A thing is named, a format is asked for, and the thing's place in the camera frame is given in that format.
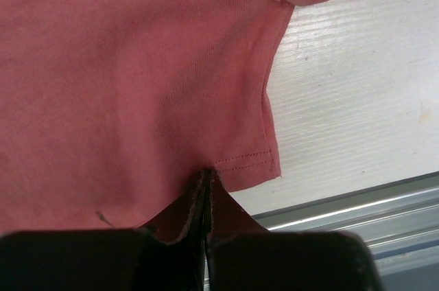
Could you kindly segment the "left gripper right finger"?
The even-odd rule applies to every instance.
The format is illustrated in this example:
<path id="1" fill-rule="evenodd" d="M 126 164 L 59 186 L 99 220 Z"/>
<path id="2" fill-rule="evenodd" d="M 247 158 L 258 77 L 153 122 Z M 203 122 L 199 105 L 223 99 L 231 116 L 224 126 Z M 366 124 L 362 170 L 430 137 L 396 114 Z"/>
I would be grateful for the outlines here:
<path id="1" fill-rule="evenodd" d="M 211 290 L 383 290 L 372 255 L 350 232 L 262 227 L 205 170 L 204 219 Z"/>

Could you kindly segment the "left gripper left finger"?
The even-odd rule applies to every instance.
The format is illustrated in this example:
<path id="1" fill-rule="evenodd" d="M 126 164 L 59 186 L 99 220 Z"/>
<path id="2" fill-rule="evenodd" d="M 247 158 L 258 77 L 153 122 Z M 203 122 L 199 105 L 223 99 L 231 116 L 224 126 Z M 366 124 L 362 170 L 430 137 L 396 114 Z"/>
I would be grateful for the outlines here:
<path id="1" fill-rule="evenodd" d="M 205 182 L 139 227 L 4 233 L 1 289 L 202 290 Z"/>

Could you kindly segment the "salmon red t shirt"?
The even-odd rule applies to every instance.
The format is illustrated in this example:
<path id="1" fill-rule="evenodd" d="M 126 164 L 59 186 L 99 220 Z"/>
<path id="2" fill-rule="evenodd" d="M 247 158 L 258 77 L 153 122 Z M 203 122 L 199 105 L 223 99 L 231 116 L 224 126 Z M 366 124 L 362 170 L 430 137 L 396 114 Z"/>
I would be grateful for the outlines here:
<path id="1" fill-rule="evenodd" d="M 268 76 L 323 1 L 1 0 L 1 230 L 138 227 L 203 167 L 279 176 Z"/>

